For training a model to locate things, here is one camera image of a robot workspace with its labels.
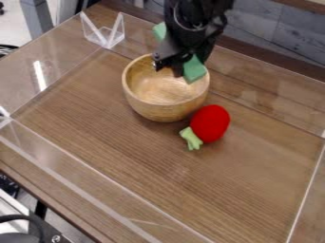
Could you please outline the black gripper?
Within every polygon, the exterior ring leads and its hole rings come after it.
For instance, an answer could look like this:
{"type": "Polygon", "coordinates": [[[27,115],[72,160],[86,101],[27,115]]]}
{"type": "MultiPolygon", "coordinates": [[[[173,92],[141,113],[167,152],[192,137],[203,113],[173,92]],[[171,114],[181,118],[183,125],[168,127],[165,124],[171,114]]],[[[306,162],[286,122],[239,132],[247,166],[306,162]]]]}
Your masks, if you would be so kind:
{"type": "MultiPolygon", "coordinates": [[[[219,36],[229,21],[227,12],[233,9],[235,0],[165,0],[164,22],[176,39],[196,52],[207,63],[219,36]]],[[[172,65],[176,78],[185,75],[185,64],[172,65]]]]}

